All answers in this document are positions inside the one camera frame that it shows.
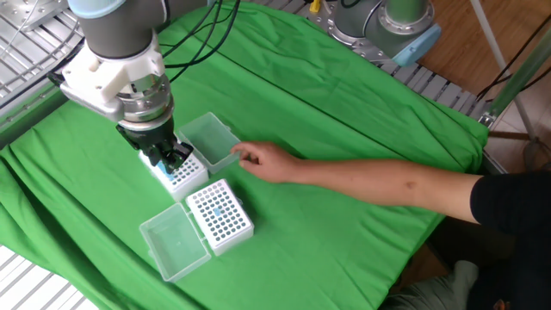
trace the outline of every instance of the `finger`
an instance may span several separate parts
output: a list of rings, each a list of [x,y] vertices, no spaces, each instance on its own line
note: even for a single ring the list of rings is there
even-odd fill
[[[241,160],[239,161],[239,165],[243,167],[246,171],[249,171],[251,174],[257,176],[258,169],[260,168],[259,164],[253,164],[252,162],[248,160]]]
[[[253,162],[254,164],[260,164],[260,162],[258,161],[258,156],[256,154],[251,154],[251,162]]]
[[[231,154],[234,154],[235,152],[239,151],[247,151],[247,152],[259,152],[260,149],[258,147],[258,143],[255,141],[252,142],[240,142],[237,143],[235,146],[232,147],[230,150]]]
[[[251,155],[249,152],[241,151],[241,155],[239,155],[239,160],[249,159],[249,155]]]

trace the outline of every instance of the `black sleeve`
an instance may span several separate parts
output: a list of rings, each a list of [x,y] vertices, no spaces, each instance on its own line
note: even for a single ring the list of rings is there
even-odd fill
[[[483,226],[523,236],[551,232],[551,172],[482,177],[471,192],[471,212]]]

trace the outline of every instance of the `white plastic base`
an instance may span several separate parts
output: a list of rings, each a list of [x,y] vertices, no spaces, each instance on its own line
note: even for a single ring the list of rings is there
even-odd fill
[[[216,256],[254,234],[254,225],[225,179],[189,195],[186,202]]]
[[[102,106],[118,93],[132,93],[130,83],[143,77],[164,75],[163,55],[158,50],[157,35],[142,53],[124,59],[103,59],[88,42],[61,72],[76,94],[92,106]]]
[[[149,158],[143,152],[139,152],[139,158],[149,168],[153,176],[163,184],[175,202],[181,201],[186,195],[208,181],[207,168],[193,153],[183,163],[182,167],[174,170],[172,174],[166,173],[163,164],[160,162],[155,167],[151,166]]]

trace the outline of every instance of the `transparent box lid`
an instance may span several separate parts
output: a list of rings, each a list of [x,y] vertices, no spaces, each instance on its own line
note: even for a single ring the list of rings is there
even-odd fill
[[[139,226],[163,279],[176,282],[206,263],[211,255],[182,203]]]
[[[180,127],[177,137],[195,148],[194,154],[212,174],[239,159],[230,150],[241,141],[212,112]]]

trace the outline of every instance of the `green tablecloth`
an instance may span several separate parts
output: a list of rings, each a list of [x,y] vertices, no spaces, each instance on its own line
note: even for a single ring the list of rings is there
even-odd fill
[[[203,12],[160,41],[178,41]],[[190,59],[200,44],[190,39],[167,62]],[[413,93],[307,20],[251,3],[220,53],[172,89],[177,126],[212,111],[241,140],[273,140],[304,158],[475,171],[486,143],[480,124]],[[0,152],[0,244],[102,309],[375,309],[441,219],[265,183],[236,164],[212,180],[220,178],[243,200],[255,236],[163,282],[138,227],[173,201],[113,123],[68,102]]]

